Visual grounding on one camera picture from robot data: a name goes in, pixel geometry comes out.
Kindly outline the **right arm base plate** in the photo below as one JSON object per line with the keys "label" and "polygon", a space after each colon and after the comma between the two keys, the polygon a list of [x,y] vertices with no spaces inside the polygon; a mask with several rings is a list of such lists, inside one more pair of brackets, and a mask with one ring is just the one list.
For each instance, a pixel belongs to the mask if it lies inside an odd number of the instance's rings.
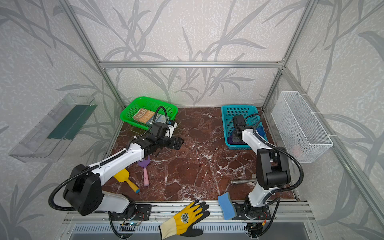
{"label": "right arm base plate", "polygon": [[268,205],[263,207],[252,207],[249,204],[245,203],[233,203],[236,215],[232,218],[232,220],[270,220],[272,218],[271,211]]}

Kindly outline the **rabbit print towel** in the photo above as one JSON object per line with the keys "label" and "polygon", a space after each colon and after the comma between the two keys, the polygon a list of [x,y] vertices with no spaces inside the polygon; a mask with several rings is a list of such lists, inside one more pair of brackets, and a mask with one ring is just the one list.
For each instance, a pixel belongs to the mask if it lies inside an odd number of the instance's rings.
{"label": "rabbit print towel", "polygon": [[[133,119],[139,123],[143,123],[146,125],[152,125],[154,122],[155,112],[147,110],[147,109],[139,109],[139,111],[133,116]],[[165,123],[166,116],[162,114],[157,114],[155,122]]]}

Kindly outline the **purple towel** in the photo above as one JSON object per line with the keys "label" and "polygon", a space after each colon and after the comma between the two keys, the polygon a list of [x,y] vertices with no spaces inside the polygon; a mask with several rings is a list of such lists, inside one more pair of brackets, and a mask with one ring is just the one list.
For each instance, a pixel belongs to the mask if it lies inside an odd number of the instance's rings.
{"label": "purple towel", "polygon": [[235,144],[234,141],[233,141],[233,136],[229,136],[229,137],[227,137],[227,143],[228,143],[229,145],[234,145],[234,144]]}

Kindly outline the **teal plastic basket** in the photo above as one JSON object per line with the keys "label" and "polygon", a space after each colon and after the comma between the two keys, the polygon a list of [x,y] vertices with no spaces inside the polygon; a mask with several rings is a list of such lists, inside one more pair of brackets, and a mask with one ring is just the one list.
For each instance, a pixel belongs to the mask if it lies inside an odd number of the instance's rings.
{"label": "teal plastic basket", "polygon": [[250,150],[251,147],[242,140],[246,129],[256,130],[266,141],[263,126],[264,117],[251,105],[227,105],[221,107],[225,142],[230,150]]}

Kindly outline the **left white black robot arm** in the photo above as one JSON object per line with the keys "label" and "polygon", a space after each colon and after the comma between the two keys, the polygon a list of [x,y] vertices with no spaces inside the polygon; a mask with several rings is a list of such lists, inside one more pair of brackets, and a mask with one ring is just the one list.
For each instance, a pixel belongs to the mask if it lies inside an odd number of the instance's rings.
{"label": "left white black robot arm", "polygon": [[124,195],[103,191],[103,185],[158,149],[179,150],[184,140],[174,137],[177,126],[174,120],[153,123],[118,153],[89,166],[74,167],[71,176],[50,194],[49,206],[57,211],[77,211],[82,216],[93,212],[115,212],[130,217],[135,211],[134,202]]}

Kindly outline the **blue towel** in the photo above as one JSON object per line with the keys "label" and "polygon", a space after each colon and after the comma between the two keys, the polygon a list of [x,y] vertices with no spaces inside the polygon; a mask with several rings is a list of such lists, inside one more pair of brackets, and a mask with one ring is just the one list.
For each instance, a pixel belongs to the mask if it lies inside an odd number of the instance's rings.
{"label": "blue towel", "polygon": [[259,133],[260,136],[262,136],[265,140],[267,140],[265,130],[262,126],[258,126],[256,128],[256,131]]}

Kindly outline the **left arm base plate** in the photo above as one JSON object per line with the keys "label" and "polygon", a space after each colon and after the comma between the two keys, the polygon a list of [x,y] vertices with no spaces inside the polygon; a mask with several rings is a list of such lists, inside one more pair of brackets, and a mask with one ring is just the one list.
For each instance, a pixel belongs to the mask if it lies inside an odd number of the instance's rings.
{"label": "left arm base plate", "polygon": [[130,204],[122,213],[112,212],[112,221],[148,221],[152,205]]}

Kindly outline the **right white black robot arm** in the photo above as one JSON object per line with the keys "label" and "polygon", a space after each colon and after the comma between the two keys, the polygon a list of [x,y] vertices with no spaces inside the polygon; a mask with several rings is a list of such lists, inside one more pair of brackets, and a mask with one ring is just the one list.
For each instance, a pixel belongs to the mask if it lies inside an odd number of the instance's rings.
{"label": "right white black robot arm", "polygon": [[[244,209],[251,212],[267,205],[267,200],[276,193],[288,192],[298,188],[304,180],[304,169],[300,162],[285,148],[277,147],[259,133],[257,126],[249,126],[243,115],[233,117],[233,141],[247,144],[257,155],[256,185],[245,200]],[[298,168],[299,178],[291,186],[289,161]]]}

